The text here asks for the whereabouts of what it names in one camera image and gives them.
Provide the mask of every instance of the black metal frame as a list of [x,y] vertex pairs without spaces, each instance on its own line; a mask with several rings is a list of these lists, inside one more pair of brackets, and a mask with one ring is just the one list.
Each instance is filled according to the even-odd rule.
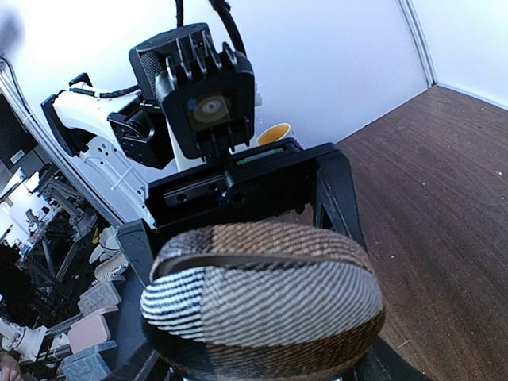
[[[88,86],[92,86],[92,82],[90,81],[87,73],[82,73],[71,80],[69,82],[69,86],[80,82],[84,82]],[[62,121],[58,118],[55,107],[53,106],[53,103],[57,98],[58,95],[52,94],[48,97],[48,99],[40,104],[56,142],[70,157],[79,155],[79,152],[88,151],[87,143],[94,138],[94,135],[87,131],[82,131],[81,129],[68,129],[64,126]]]
[[[334,144],[303,150],[294,139],[150,184],[146,205],[156,219],[156,234],[139,220],[120,227],[117,237],[141,282],[148,284],[154,255],[176,234],[205,225],[259,221],[290,210],[301,213],[306,204],[314,208],[315,226],[333,229],[365,247],[348,158]],[[162,381],[167,372],[146,344],[108,380],[129,375],[139,381]]]

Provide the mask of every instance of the woven fabric object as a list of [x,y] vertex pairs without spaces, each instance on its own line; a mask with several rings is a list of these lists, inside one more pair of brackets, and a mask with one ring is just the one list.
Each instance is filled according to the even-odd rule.
[[[205,257],[217,265],[199,265]],[[171,267],[186,258],[192,266]],[[140,303],[145,333],[188,379],[336,379],[384,321],[367,253],[307,225],[186,232],[163,246],[150,276]]]

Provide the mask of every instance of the yellow cup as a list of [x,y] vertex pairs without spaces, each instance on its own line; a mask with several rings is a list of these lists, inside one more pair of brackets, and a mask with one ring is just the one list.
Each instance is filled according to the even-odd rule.
[[283,139],[284,137],[289,137],[292,135],[291,126],[289,123],[280,123],[278,125],[274,125],[267,129],[264,133],[258,137],[257,142],[259,145],[267,145],[270,143],[275,143]]

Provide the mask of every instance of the foam block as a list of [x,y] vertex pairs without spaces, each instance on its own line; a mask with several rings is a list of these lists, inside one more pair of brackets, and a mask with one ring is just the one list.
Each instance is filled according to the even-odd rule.
[[100,282],[79,297],[78,307],[83,316],[96,310],[121,303],[121,297],[111,282]]
[[83,357],[94,355],[95,353],[104,353],[107,351],[111,351],[113,349],[116,349],[116,347],[117,342],[115,340],[110,340],[107,341],[106,343],[94,345],[93,347],[84,349],[81,352],[76,353],[75,355],[66,357],[65,359],[63,359],[63,365],[69,365],[70,363],[73,363],[76,360],[80,360]]
[[99,353],[82,357],[62,366],[67,381],[100,381],[111,370]]
[[78,353],[94,345],[107,342],[111,339],[111,332],[102,315],[91,314],[74,324],[68,336],[72,353]]

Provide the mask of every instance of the white wall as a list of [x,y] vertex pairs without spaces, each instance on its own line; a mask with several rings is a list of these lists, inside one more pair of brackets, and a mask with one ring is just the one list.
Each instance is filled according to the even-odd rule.
[[438,82],[508,108],[508,1],[413,3]]
[[[135,82],[128,51],[175,27],[172,0],[11,0],[22,39],[11,58],[21,88],[41,121],[40,102],[82,71],[95,86]],[[395,0],[232,0],[264,98],[262,132],[288,121],[306,147],[338,141],[425,89],[417,54]],[[185,22],[207,22],[216,45],[226,40],[207,0],[185,1]],[[126,220],[126,205],[104,182],[75,168]],[[152,180],[170,170],[142,169]]]

